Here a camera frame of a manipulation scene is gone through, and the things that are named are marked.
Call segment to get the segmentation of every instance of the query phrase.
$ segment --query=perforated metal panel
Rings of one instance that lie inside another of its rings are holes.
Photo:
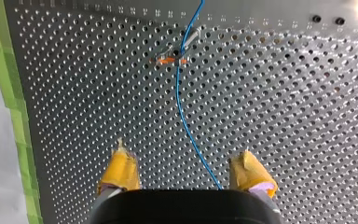
[[[197,1],[6,5],[46,224],[85,223],[120,136],[144,188],[213,189],[177,114],[174,67],[149,62],[179,45]],[[277,180],[288,223],[358,223],[358,17],[348,3],[208,0],[197,25],[181,95],[224,187],[229,157],[248,148]]]

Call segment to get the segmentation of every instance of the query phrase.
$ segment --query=small electronic component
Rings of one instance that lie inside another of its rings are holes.
[[[193,40],[200,36],[200,28],[196,29],[191,36],[188,37],[187,41],[185,42],[185,53],[180,53],[180,46],[175,47],[172,44],[168,44],[165,48],[163,48],[159,53],[157,53],[152,59],[150,59],[151,63],[157,64],[168,64],[174,63],[175,65],[184,64],[188,62],[186,55],[189,52],[189,45]]]

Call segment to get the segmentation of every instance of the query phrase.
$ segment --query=hole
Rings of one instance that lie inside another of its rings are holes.
[[[312,17],[312,21],[315,23],[319,23],[319,22],[321,22],[321,20],[322,20],[322,17],[320,17],[319,15],[314,15]]]
[[[342,17],[338,17],[338,18],[336,18],[335,23],[337,25],[343,25],[345,23],[345,19]]]

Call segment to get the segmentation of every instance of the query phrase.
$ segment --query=blue wire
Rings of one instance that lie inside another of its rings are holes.
[[[193,26],[194,21],[199,16],[200,11],[201,11],[201,9],[202,9],[202,7],[204,5],[204,2],[205,2],[204,0],[201,0],[199,8],[197,8],[196,13],[194,14],[193,18],[191,19],[190,23],[187,26],[187,29],[186,29],[186,32],[185,32],[185,35],[184,35],[184,37],[182,39],[182,44],[181,44],[181,54],[182,55],[185,53],[185,42],[187,40],[188,33],[190,32],[190,29]],[[182,109],[182,105],[180,103],[180,98],[179,98],[179,80],[180,80],[180,68],[179,68],[179,65],[177,65],[177,67],[176,67],[176,103],[177,103],[177,106],[178,106],[180,119],[182,120],[183,126],[185,127],[185,130],[186,130],[186,133],[190,137],[191,143],[193,144],[194,149],[196,150],[197,154],[199,155],[200,160],[201,160],[202,164],[204,165],[205,169],[211,175],[211,177],[212,177],[214,183],[216,184],[216,186],[219,189],[223,189],[222,186],[220,185],[219,181],[217,180],[216,176],[214,176],[213,171],[209,167],[207,161],[203,158],[199,148],[197,147],[196,140],[194,140],[193,136],[191,135],[190,130],[187,127],[187,122],[186,122],[185,116],[183,115],[183,109]]]

